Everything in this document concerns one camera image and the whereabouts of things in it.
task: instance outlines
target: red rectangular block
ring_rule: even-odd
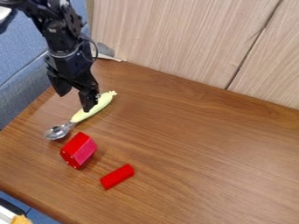
[[[109,188],[116,186],[123,180],[128,179],[134,175],[134,169],[130,164],[126,164],[123,167],[109,173],[108,175],[101,178],[101,184],[108,190]]]

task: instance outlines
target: blue couch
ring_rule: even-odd
[[[88,34],[85,0],[71,2]],[[43,60],[46,51],[44,38],[23,12],[0,35],[0,130],[50,86]]]

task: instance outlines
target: red cube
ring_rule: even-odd
[[[79,170],[97,149],[98,146],[90,136],[79,132],[61,148],[60,155],[67,164]]]

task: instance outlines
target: blue cushion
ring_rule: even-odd
[[[39,211],[32,209],[27,214],[28,219],[30,219],[33,223],[37,224],[59,224],[59,222],[51,219],[49,216],[46,216],[43,213],[40,213]]]
[[[10,195],[8,195],[8,194],[6,194],[4,192],[1,192],[1,191],[0,191],[0,199],[7,200],[12,205],[14,205],[14,206],[22,209],[25,213],[28,213],[29,210],[31,209],[29,206],[27,206],[23,202],[21,202],[21,201],[19,201],[17,199],[14,199]]]

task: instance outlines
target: cable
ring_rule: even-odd
[[[84,39],[85,41],[87,41],[88,43],[92,43],[92,44],[94,45],[94,48],[95,48],[95,57],[94,57],[94,59],[89,59],[89,58],[88,58],[88,57],[81,51],[81,54],[82,54],[82,56],[83,56],[83,58],[84,58],[85,60],[87,60],[88,62],[94,63],[94,62],[98,59],[98,55],[99,55],[99,49],[98,49],[97,45],[95,44],[95,42],[94,42],[91,38],[89,38],[87,35],[85,35],[85,34],[83,34],[83,33],[81,33],[80,37],[81,37],[82,39]]]

